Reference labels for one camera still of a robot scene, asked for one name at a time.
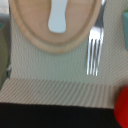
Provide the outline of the gripper teal padded left finger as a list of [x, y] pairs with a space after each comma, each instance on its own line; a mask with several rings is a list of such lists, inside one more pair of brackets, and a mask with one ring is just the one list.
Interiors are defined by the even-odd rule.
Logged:
[[11, 40], [8, 26], [0, 23], [0, 88], [11, 74]]

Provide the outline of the gripper teal padded right finger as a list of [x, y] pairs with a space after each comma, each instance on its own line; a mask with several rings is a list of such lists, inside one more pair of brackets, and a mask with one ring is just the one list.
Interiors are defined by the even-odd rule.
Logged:
[[122, 18], [123, 18], [123, 27], [124, 27], [126, 50], [128, 51], [128, 11], [125, 11], [123, 13]]

